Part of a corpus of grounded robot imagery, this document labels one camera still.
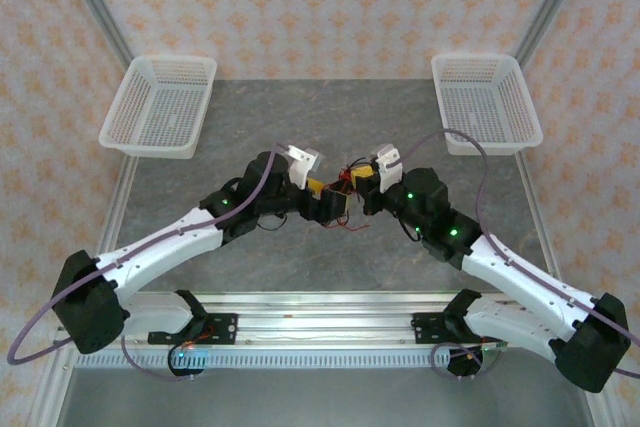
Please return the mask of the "aluminium mounting beam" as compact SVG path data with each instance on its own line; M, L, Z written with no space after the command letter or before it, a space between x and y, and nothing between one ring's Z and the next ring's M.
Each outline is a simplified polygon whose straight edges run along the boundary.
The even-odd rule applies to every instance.
M440 312L453 292L200 293L210 312L238 315L237 348L409 347L417 312Z

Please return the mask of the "white plastic mesh basket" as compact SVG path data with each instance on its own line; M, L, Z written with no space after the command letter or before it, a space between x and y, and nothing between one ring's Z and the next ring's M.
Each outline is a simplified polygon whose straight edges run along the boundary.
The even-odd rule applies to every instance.
M539 146L540 122L522 70L504 54L450 53L431 59L447 150L476 156L457 133L472 137L488 155L509 156Z
M100 145L132 157L192 158L216 69L209 57L134 58L100 130Z

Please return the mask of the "black base controller board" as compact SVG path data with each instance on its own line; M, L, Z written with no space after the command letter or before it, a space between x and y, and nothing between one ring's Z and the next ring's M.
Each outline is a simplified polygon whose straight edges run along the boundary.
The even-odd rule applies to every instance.
M205 360L188 347L175 345L168 352L167 366L174 377L189 380L204 372Z
M449 374L462 380L483 377L489 374L502 357L502 352L487 345L459 345L449 348Z

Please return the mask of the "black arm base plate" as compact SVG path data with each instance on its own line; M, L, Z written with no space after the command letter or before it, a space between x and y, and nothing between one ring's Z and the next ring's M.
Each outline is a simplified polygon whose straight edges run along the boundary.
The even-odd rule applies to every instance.
M471 331L462 318L447 316L437 312L414 313L411 319L416 344L438 344L444 342L458 344L498 343L495 337L479 336Z
M238 315L233 313L206 313L192 318L175 333L150 332L150 345L234 345L238 331Z

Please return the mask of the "aluminium corner post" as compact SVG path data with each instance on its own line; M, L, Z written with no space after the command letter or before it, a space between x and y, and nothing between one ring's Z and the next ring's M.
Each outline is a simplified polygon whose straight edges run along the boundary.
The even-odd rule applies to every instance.
M515 59L524 68L534 55L564 0L543 0L516 52Z
M119 62L128 67L134 55L105 0L84 0Z

